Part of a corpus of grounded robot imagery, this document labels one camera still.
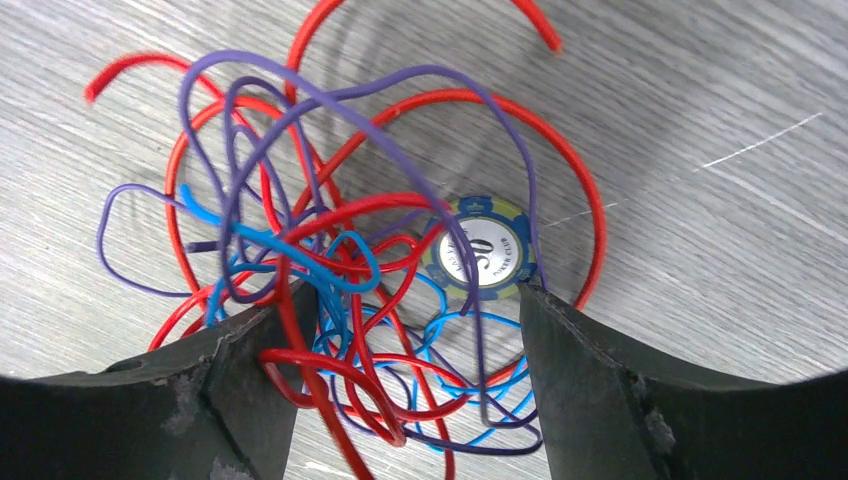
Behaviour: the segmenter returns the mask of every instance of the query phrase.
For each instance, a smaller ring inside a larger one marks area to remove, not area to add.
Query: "wire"
[[[292,41],[288,60],[286,61],[288,68],[295,72],[300,70],[303,57],[306,54],[306,48],[309,42],[312,41],[315,32],[318,31],[324,21],[327,20],[327,17],[339,8],[342,3],[344,3],[344,0],[321,0],[309,12],[309,15],[306,16],[306,19],[300,25],[300,29],[298,29]],[[562,51],[562,39],[550,21],[548,21],[542,9],[536,5],[536,2],[533,0],[512,0],[512,3],[533,23],[533,26],[536,27],[536,30],[538,30],[539,35],[545,41],[548,48],[554,51],[554,53]],[[288,80],[285,82],[285,93],[291,103],[297,101],[297,86]]]
[[[544,19],[541,10],[529,1],[514,0],[514,3],[528,14],[528,17],[537,26],[537,29],[546,38],[546,42],[551,45],[550,39],[552,37],[550,35],[546,36],[544,32],[546,25],[549,28],[550,24]],[[182,296],[188,295],[187,298],[185,298],[183,304],[163,324],[160,331],[157,332],[151,342],[150,349],[161,346],[179,320],[196,306],[200,306],[205,313],[185,329],[183,336],[190,335],[202,328],[204,317],[210,325],[214,324],[215,315],[211,311],[215,311],[216,315],[220,316],[221,312],[223,312],[223,303],[228,299],[239,303],[254,303],[256,305],[276,303],[283,327],[289,337],[291,348],[272,349],[262,352],[261,361],[264,364],[266,373],[280,393],[293,404],[303,408],[317,408],[319,410],[328,430],[358,478],[373,478],[373,476],[356,452],[335,412],[338,412],[338,415],[348,422],[353,422],[352,417],[359,418],[364,425],[358,423],[351,424],[356,425],[359,430],[378,435],[391,445],[401,446],[408,437],[422,441],[437,451],[443,452],[445,455],[445,477],[449,479],[455,476],[454,451],[490,455],[532,453],[532,451],[535,451],[541,446],[541,434],[530,425],[530,422],[535,418],[535,412],[523,419],[516,417],[516,415],[529,405],[532,400],[532,394],[525,395],[519,404],[512,407],[511,410],[499,403],[499,401],[505,398],[512,387],[526,379],[528,373],[526,360],[524,357],[521,357],[512,365],[490,375],[482,370],[485,360],[482,342],[483,318],[505,323],[510,327],[516,327],[517,324],[508,319],[482,312],[478,308],[479,303],[476,298],[477,272],[476,265],[473,262],[465,262],[463,259],[466,276],[472,280],[472,292],[470,292],[469,298],[466,299],[463,309],[459,312],[448,312],[447,297],[444,295],[444,292],[427,279],[427,277],[416,272],[421,254],[441,234],[442,228],[448,230],[455,237],[454,240],[459,240],[458,244],[466,248],[465,252],[460,251],[461,258],[463,253],[470,251],[470,246],[463,244],[463,240],[467,243],[467,238],[458,229],[458,224],[455,222],[447,205],[435,197],[432,189],[428,189],[426,180],[409,160],[405,158],[405,155],[397,145],[388,137],[382,135],[379,127],[405,112],[431,103],[460,101],[482,103],[489,106],[507,130],[507,133],[513,137],[528,169],[528,181],[530,184],[529,213],[531,224],[533,225],[531,235],[533,237],[534,249],[537,252],[540,262],[542,261],[542,256],[538,250],[538,232],[535,217],[536,187],[533,163],[529,151],[506,115],[512,115],[530,124],[554,144],[555,148],[557,148],[575,170],[578,179],[580,179],[586,191],[593,210],[593,223],[596,234],[599,231],[603,233],[600,238],[596,238],[590,272],[586,284],[581,289],[576,301],[576,305],[579,304],[578,308],[582,308],[589,296],[591,296],[591,292],[597,283],[605,249],[606,238],[603,211],[599,209],[599,215],[594,212],[596,207],[602,205],[600,203],[600,197],[597,195],[597,188],[594,186],[588,170],[582,164],[579,157],[577,157],[577,154],[550,125],[547,125],[543,120],[534,116],[531,112],[526,111],[520,105],[488,94],[482,87],[459,72],[438,66],[413,67],[370,84],[332,92],[322,92],[297,76],[293,70],[296,70],[300,65],[300,60],[303,57],[303,52],[309,38],[311,38],[326,16],[339,4],[341,4],[340,1],[321,2],[316,6],[313,13],[310,14],[313,24],[309,27],[306,24],[309,22],[308,20],[298,32],[298,37],[301,40],[296,39],[295,46],[290,53],[289,64],[292,64],[292,59],[296,59],[293,68],[290,70],[248,52],[217,52],[204,57],[200,62],[191,66],[166,55],[141,54],[125,57],[116,65],[107,67],[86,89],[86,98],[93,101],[109,81],[121,71],[145,62],[164,63],[180,68],[186,73],[180,95],[182,106],[179,109],[184,131],[177,139],[172,150],[167,167],[165,193],[160,194],[160,199],[166,201],[166,218],[171,233],[172,247],[177,256],[178,263],[186,276],[191,293],[183,294],[179,292]],[[318,12],[321,9],[324,9],[323,14]],[[283,95],[283,93],[277,91],[276,88],[262,79],[242,77],[231,85],[226,94],[224,94],[201,74],[206,67],[219,61],[245,59],[253,63],[262,64],[267,70],[280,74],[284,77],[287,86],[291,87],[291,89],[287,88],[286,95]],[[416,95],[395,106],[389,107],[389,109],[370,122],[353,110],[338,103],[341,100],[376,93],[393,84],[392,82],[397,83],[411,76],[421,74],[445,75],[465,83],[471,87],[471,90],[450,89]],[[191,118],[188,114],[187,102],[191,86],[195,81],[201,82],[216,97],[216,101],[201,110],[197,116]],[[285,113],[261,100],[239,95],[239,91],[247,86],[258,86],[269,91],[283,107]],[[310,98],[293,105],[292,102],[287,102],[286,97],[289,100],[294,98],[294,87],[302,88],[310,95]],[[354,135],[333,155],[327,163],[324,163],[318,156],[313,146],[306,139],[298,123],[300,116],[321,105],[328,106],[341,113],[342,116],[352,121],[361,130],[360,133]],[[240,117],[242,115],[240,109],[245,108],[262,112],[274,120],[274,123],[264,135],[260,136],[256,134],[249,127],[246,120],[244,120],[244,117]],[[195,133],[211,118],[221,113],[225,115],[225,125],[222,133],[229,166],[229,192],[224,190],[221,178],[217,177],[217,173],[212,168],[212,163],[208,156],[205,155]],[[279,182],[279,178],[266,153],[268,147],[286,130],[292,134],[295,140],[295,148],[307,183],[307,189],[301,192],[293,207],[288,204],[286,192]],[[236,158],[236,150],[234,148],[235,138],[239,134],[245,135],[253,145],[253,151],[248,155],[246,161],[241,163]],[[419,193],[378,194],[351,203],[344,201],[331,178],[332,173],[364,141],[366,136],[373,137],[378,144],[387,150],[389,156],[413,180],[413,184],[416,185]],[[193,202],[191,190],[188,186],[182,186],[180,189],[181,198],[186,202],[185,205],[173,199],[177,190],[176,178],[179,171],[179,164],[188,146],[191,146],[195,150],[195,153],[201,157],[201,161],[207,166],[210,181],[215,186],[218,208],[220,208],[221,212],[220,215],[212,213],[211,210],[205,207],[201,207],[197,202]],[[259,193],[256,193],[246,185],[247,178],[257,165],[260,168]],[[124,188],[121,191],[138,189],[136,187],[141,186]],[[324,204],[321,198],[321,187],[327,189],[332,200],[332,207]],[[253,200],[262,203],[270,226],[269,230],[255,230],[241,223],[240,202],[242,194],[246,194]],[[277,211],[274,205],[275,196],[282,202],[282,212]],[[108,207],[104,209],[104,216],[101,219],[104,232],[108,219]],[[412,209],[412,211],[401,222],[387,229],[375,232],[366,239],[359,237],[355,233],[353,225],[353,219],[355,217],[381,212],[387,208],[408,208]],[[177,226],[176,210],[178,209],[201,218],[209,224],[217,225],[220,229],[221,238],[217,241],[201,241],[184,246]],[[431,214],[432,212],[436,213],[436,216],[440,219],[440,228],[429,231],[419,241],[408,235],[397,233],[409,225],[415,218],[426,212],[431,212]],[[322,241],[323,235],[330,237],[331,242],[329,247],[324,246],[324,242]],[[103,251],[102,237],[103,235],[99,235],[98,238],[98,242],[101,245],[98,250],[99,253]],[[378,239],[384,240],[377,245],[373,245]],[[233,241],[236,245],[236,254],[231,256],[228,253],[228,246]],[[405,245],[407,249],[406,254],[400,260],[382,263],[377,261],[378,255],[400,245]],[[252,257],[249,257],[248,250],[253,249],[257,249],[257,252],[252,254]],[[202,252],[213,251],[217,251],[221,255],[222,275],[212,285],[201,288],[191,269],[187,253],[196,252],[200,254]],[[102,255],[102,261],[104,265],[108,265],[108,262],[105,261],[105,254]],[[276,275],[274,275],[271,281],[257,292],[248,293],[240,287],[240,285],[256,273],[274,272],[276,272]],[[379,284],[379,281],[382,275],[393,272],[403,273],[404,279],[398,290],[390,293]],[[288,285],[289,274],[306,279],[308,282],[315,284],[319,290],[321,318],[318,324],[319,333],[316,335],[316,340],[312,346],[307,346],[300,336]],[[544,282],[544,268],[541,263],[540,276]],[[439,297],[439,314],[425,329],[423,337],[418,336],[415,332],[406,328],[396,311],[396,307],[400,304],[410,285],[416,279],[433,287]],[[140,284],[134,284],[133,286],[137,288],[141,287]],[[368,307],[362,303],[361,293],[371,290],[377,293],[377,297],[381,302],[381,305],[375,308]],[[211,304],[213,308],[207,308],[207,304]],[[435,344],[443,331],[445,323],[453,319],[462,318],[467,314],[475,317],[476,356],[478,357],[478,376],[480,378],[478,385],[474,385],[462,377],[435,349]],[[352,330],[348,328],[347,321],[350,321],[350,325],[353,327]],[[365,337],[370,330],[380,325],[392,326],[395,329],[404,350],[403,354],[374,354],[370,351]],[[414,340],[419,346],[417,348],[413,347],[411,340]],[[279,370],[276,367],[272,367],[274,363],[290,363],[299,366],[309,393],[300,393],[291,390],[288,384],[282,380]],[[393,368],[399,365],[412,367],[415,379],[413,380],[411,389],[397,375],[397,372],[393,370]],[[398,405],[388,397],[382,381],[377,374],[378,370],[388,372],[392,378],[402,383],[406,393],[406,402],[404,405]],[[439,387],[450,395],[451,400],[442,404],[436,402],[429,381],[425,376],[428,371],[435,375]],[[329,388],[327,383],[322,380],[322,375],[329,377]],[[344,381],[345,391],[350,405],[342,404],[339,398],[335,385],[336,377],[339,375],[342,376]],[[376,411],[370,411],[363,405],[358,397],[357,387],[368,393]],[[420,410],[417,405],[419,389],[428,404],[427,410]],[[488,428],[469,442],[457,443],[450,439],[444,418],[467,404],[477,404],[481,410],[481,419],[483,419],[484,426],[494,428]],[[492,406],[499,411],[503,419],[499,422],[490,422],[488,416],[485,414],[487,406]],[[422,421],[435,421],[439,437],[424,435],[420,426],[420,422]],[[407,422],[412,422],[415,429],[406,427]],[[537,440],[533,445],[516,449],[498,449],[480,445],[481,442],[495,432],[495,428],[519,427],[528,429],[536,436]]]

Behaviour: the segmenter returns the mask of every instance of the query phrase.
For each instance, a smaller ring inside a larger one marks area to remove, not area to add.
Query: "scratch mark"
[[[614,206],[618,205],[618,203],[619,202],[608,203],[608,204],[604,205],[604,210],[606,210],[610,207],[614,207]],[[560,218],[559,220],[557,220],[555,222],[551,222],[551,223],[548,223],[546,225],[543,225],[543,227],[553,227],[554,225],[559,225],[560,223],[567,222],[567,221],[571,220],[572,218],[582,217],[583,215],[588,215],[590,213],[592,213],[591,210],[586,210],[585,212],[580,212],[580,213],[577,213],[575,215],[571,215],[571,216],[568,216],[568,217],[565,217],[565,218]]]
[[[698,170],[703,170],[703,169],[705,169],[705,168],[710,168],[710,167],[716,166],[716,165],[718,165],[718,164],[719,164],[719,163],[721,163],[721,162],[725,162],[725,161],[727,161],[727,160],[730,160],[730,159],[731,159],[731,158],[733,158],[733,157],[736,157],[736,156],[742,155],[743,153],[745,153],[745,152],[747,152],[747,151],[749,151],[749,150],[753,150],[753,149],[755,149],[755,148],[761,147],[761,146],[765,145],[766,143],[768,143],[768,142],[770,142],[770,141],[772,141],[772,140],[774,140],[774,139],[776,139],[776,138],[778,138],[778,137],[781,137],[781,136],[783,136],[783,135],[786,135],[787,133],[791,132],[792,130],[795,130],[795,129],[796,129],[796,128],[798,128],[798,127],[801,127],[801,126],[806,125],[807,123],[809,123],[809,122],[811,122],[811,121],[815,120],[816,118],[818,118],[818,117],[820,117],[820,116],[822,116],[822,112],[819,112],[819,113],[816,113],[816,114],[810,115],[809,117],[807,117],[807,118],[805,118],[805,119],[801,120],[800,122],[798,122],[798,123],[796,123],[796,124],[794,124],[794,125],[791,125],[791,126],[789,126],[789,127],[784,128],[783,130],[781,130],[781,131],[779,131],[779,132],[775,133],[774,135],[770,135],[770,136],[768,136],[768,137],[766,137],[766,138],[764,138],[764,139],[760,140],[760,141],[759,141],[759,142],[757,142],[757,143],[752,143],[751,145],[748,145],[747,147],[745,147],[745,148],[743,148],[743,149],[741,149],[741,150],[737,150],[737,151],[735,151],[735,152],[731,153],[730,155],[727,155],[727,156],[721,157],[721,158],[719,158],[718,160],[713,160],[712,162],[705,163],[705,164],[701,165],[700,167],[698,167],[698,168],[696,168],[696,169],[694,169],[694,170],[692,170],[692,171],[693,171],[693,172],[697,172]]]
[[[739,185],[740,187],[744,188],[745,190],[747,190],[747,191],[753,193],[754,195],[762,198],[763,200],[769,202],[769,204],[771,204],[772,206],[775,206],[778,209],[783,210],[785,213],[792,215],[793,217],[797,218],[798,220],[806,223],[810,227],[818,230],[821,233],[824,233],[825,235],[833,238],[834,240],[842,243],[843,245],[848,245],[848,238],[846,238],[844,235],[841,235],[839,232],[834,231],[833,229],[829,228],[827,225],[824,225],[820,222],[817,222],[815,219],[813,219],[809,215],[805,215],[805,214],[799,212],[798,210],[795,210],[794,208],[792,208],[789,205],[781,202],[780,200],[772,197],[768,193],[766,193],[766,192],[760,190],[759,188],[751,185],[750,183],[746,182],[745,180],[742,180],[739,177],[736,177],[734,175],[730,175],[729,173],[725,173],[725,172],[722,172],[720,170],[710,170],[710,172],[713,173],[714,175],[718,175],[719,177],[721,177],[721,178],[723,178],[723,179],[725,179],[729,182],[733,182],[736,185]]]
[[[329,473],[331,475],[335,475],[335,476],[341,477],[341,478],[352,478],[353,480],[356,480],[356,477],[354,477],[353,475],[351,475],[349,473],[343,472],[341,470],[336,470],[335,468],[328,467],[326,465],[322,465],[322,464],[316,463],[316,462],[306,462],[306,464],[303,466],[303,468],[305,468],[307,470],[315,470],[315,471],[321,472],[321,473]]]

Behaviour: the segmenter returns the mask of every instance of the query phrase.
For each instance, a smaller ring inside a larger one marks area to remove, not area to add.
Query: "textured gray table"
[[[80,97],[84,84],[114,57],[141,49],[196,58],[243,48],[282,60],[312,3],[0,0],[3,373],[102,369],[142,351],[176,303],[105,276],[92,245],[111,188],[160,188],[179,128],[179,77],[136,70],[93,110]],[[848,2],[540,4],[566,40],[561,57],[507,0],[352,0],[319,32],[303,71],[338,88],[442,63],[550,120],[589,164],[608,204],[609,257],[586,310],[593,317],[682,358],[765,380],[848,365]],[[227,80],[240,71],[215,73]],[[373,114],[440,85],[410,82],[356,106]],[[310,127],[325,155],[351,133],[329,115],[312,117]],[[497,193],[526,205],[516,151],[481,108],[427,108],[389,131],[446,197]],[[217,131],[204,138],[220,146]],[[551,283],[571,298],[591,250],[587,207],[561,159],[535,135],[527,139],[541,172]],[[275,160],[291,172],[287,184],[300,185],[289,147],[280,148]],[[363,149],[345,167],[344,194],[355,198],[375,181],[404,188],[388,165]],[[189,166],[190,181],[201,179],[197,168]],[[155,201],[125,199],[108,254],[136,279],[179,289],[163,224]],[[208,238],[199,225],[185,231]],[[197,265],[204,281],[214,278],[214,258]],[[428,298],[418,300],[408,317],[423,323]],[[496,333],[520,348],[514,333]],[[467,371],[469,334],[458,325],[445,340]],[[470,438],[475,413],[452,427],[456,438]],[[352,478],[315,415],[302,414],[297,428],[287,478]],[[526,440],[516,435],[493,442]],[[389,447],[357,443],[380,478],[404,475],[393,465],[441,476],[441,458],[418,445],[390,459]],[[458,468],[459,478],[548,476],[543,454],[460,456]]]

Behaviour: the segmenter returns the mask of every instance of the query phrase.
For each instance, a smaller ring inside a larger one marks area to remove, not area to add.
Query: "poker chip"
[[[489,196],[461,198],[451,207],[477,260],[480,300],[497,300],[517,293],[516,284],[529,281],[536,273],[527,215],[506,200]],[[425,230],[437,223],[436,218],[431,219]],[[421,263],[427,276],[448,294],[467,294],[468,280],[447,232],[433,242]]]

